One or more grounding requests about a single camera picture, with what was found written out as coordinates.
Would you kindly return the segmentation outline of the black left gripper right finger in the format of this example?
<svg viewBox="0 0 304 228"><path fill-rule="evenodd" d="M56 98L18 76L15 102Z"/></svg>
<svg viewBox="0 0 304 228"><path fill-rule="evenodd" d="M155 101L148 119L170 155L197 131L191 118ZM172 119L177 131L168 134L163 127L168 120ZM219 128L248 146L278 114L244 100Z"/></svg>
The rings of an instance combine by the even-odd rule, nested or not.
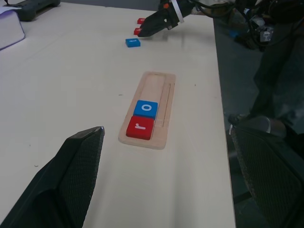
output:
<svg viewBox="0 0 304 228"><path fill-rule="evenodd" d="M247 189L271 228L304 226L304 160L282 137L243 126L230 135Z"/></svg>

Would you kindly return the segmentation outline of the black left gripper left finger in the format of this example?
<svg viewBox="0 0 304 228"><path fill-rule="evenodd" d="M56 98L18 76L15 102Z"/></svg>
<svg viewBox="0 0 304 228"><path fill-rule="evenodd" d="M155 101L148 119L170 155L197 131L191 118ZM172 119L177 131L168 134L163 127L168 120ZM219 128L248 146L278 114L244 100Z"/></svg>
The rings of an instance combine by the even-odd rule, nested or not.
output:
<svg viewBox="0 0 304 228"><path fill-rule="evenodd" d="M0 226L81 228L95 189L104 135L104 128L97 126L67 138Z"/></svg>

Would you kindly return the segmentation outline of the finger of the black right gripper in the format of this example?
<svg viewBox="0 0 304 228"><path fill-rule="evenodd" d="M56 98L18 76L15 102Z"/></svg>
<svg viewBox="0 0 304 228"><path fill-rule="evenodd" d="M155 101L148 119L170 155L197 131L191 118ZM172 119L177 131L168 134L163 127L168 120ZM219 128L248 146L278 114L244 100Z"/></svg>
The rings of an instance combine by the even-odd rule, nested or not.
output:
<svg viewBox="0 0 304 228"><path fill-rule="evenodd" d="M162 31L163 29L167 29L170 27L171 24L165 20L152 20L148 21L145 20L143 24L140 26L140 32L138 33L138 37L140 38L147 38L151 37L152 35Z"/></svg>
<svg viewBox="0 0 304 228"><path fill-rule="evenodd" d="M143 24L142 27L164 27L166 25L167 19L167 11L159 10L152 15L148 16Z"/></svg>

